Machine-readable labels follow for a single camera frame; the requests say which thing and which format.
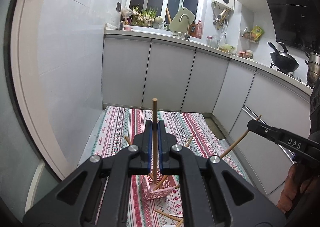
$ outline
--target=frying pan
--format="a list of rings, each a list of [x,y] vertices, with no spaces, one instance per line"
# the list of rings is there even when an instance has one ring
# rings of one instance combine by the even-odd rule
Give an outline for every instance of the frying pan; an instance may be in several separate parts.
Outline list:
[[[274,52],[270,53],[273,63],[280,70],[284,70],[287,72],[295,71],[299,67],[299,64],[293,56],[288,54],[288,50],[284,43],[278,42],[278,44],[282,46],[284,52],[278,51],[278,49],[276,49],[276,47],[271,42],[268,42],[268,45],[274,50]]]

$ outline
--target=wire basket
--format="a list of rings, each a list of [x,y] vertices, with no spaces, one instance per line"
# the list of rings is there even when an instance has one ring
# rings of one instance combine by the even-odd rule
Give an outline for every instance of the wire basket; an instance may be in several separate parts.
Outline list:
[[[157,182],[160,182],[162,179],[162,174],[160,173],[159,169],[157,171]],[[167,177],[167,179],[162,183],[162,185],[159,187],[159,189],[153,191],[153,189],[156,187],[155,184],[153,184],[153,181],[150,176],[145,175],[142,178],[141,181],[142,190],[144,193],[144,196],[147,200],[153,200],[157,198],[163,198],[166,197],[171,193],[171,191],[174,189],[176,185],[178,185],[176,179],[174,176],[170,175]]]

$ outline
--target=wooden stick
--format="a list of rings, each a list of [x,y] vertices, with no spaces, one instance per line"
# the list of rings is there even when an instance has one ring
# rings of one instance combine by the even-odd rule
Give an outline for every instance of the wooden stick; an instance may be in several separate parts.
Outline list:
[[[131,146],[132,143],[131,143],[130,139],[129,139],[127,136],[124,136],[124,138],[125,138],[125,140],[127,141],[128,145]]]
[[[190,139],[188,140],[187,144],[185,145],[186,148],[189,147],[189,145],[190,145],[193,137],[194,137],[194,136],[192,135],[192,136],[190,137]],[[167,175],[164,175],[164,176],[162,177],[162,179],[160,180],[160,182],[157,184],[157,186],[153,189],[153,191],[157,190],[157,189],[162,185],[162,183],[167,179],[167,177],[168,177]]]
[[[157,98],[152,99],[152,157],[153,157],[153,183],[157,184],[157,171],[158,171],[158,107]]]
[[[163,215],[163,216],[166,216],[166,217],[168,217],[168,218],[170,218],[170,219],[172,219],[172,220],[175,220],[175,221],[177,221],[177,222],[180,222],[180,219],[177,218],[177,217],[174,217],[174,216],[172,216],[172,215],[166,214],[166,213],[164,213],[164,212],[162,212],[162,211],[159,211],[159,210],[155,210],[155,212],[158,213],[158,214],[161,214],[161,215]]]
[[[191,136],[191,138],[189,139],[189,141],[188,141],[188,143],[187,143],[187,145],[185,145],[185,147],[187,148],[187,147],[189,147],[189,145],[190,145],[190,143],[191,143],[191,141],[192,141],[192,139],[193,139],[193,135]]]
[[[168,9],[168,8],[165,8],[165,12],[167,13],[168,22],[169,22],[169,24],[170,24],[170,23],[171,23],[171,17],[170,17],[169,9]]]
[[[259,115],[259,117],[256,119],[256,121],[258,121],[261,118],[261,115]],[[235,142],[233,143],[225,152],[222,153],[222,155],[220,155],[220,158],[225,157],[231,150],[234,149],[234,147],[236,145],[239,144],[240,141],[242,141],[242,139],[249,133],[250,130],[246,130],[245,133]]]
[[[183,223],[183,218],[180,220],[180,222],[178,222],[178,224],[176,225],[176,227],[179,227],[182,223]]]
[[[160,182],[157,184],[157,186],[153,189],[153,191],[157,190],[162,185],[162,183],[167,179],[167,177],[168,177],[167,175],[164,175],[161,178]]]
[[[128,145],[131,146],[132,142],[130,141],[130,139],[127,136],[124,136],[125,140],[127,141]],[[151,177],[152,181],[153,181],[153,176],[151,173],[149,173],[149,176]]]

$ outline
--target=soap bottle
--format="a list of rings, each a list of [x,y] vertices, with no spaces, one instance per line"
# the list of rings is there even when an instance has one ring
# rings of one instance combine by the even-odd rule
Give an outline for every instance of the soap bottle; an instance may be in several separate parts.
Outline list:
[[[201,24],[201,20],[199,20],[196,26],[196,38],[198,39],[202,38],[202,32],[203,32],[203,26]]]

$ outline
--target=metal screw cap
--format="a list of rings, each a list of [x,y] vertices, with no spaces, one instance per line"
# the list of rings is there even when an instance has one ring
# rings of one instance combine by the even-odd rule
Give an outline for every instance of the metal screw cap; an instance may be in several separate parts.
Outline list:
[[[182,147],[181,147],[180,145],[178,145],[178,144],[173,145],[171,148],[172,148],[174,151],[180,151],[180,150],[182,150]]]
[[[92,163],[97,163],[99,161],[100,161],[100,156],[98,156],[98,155],[93,155],[90,157],[90,162],[92,162]]]
[[[130,145],[128,147],[128,150],[131,151],[131,152],[135,152],[139,149],[139,147],[137,145]]]
[[[210,157],[210,161],[213,163],[213,164],[217,164],[220,162],[220,158],[218,156],[211,156]]]

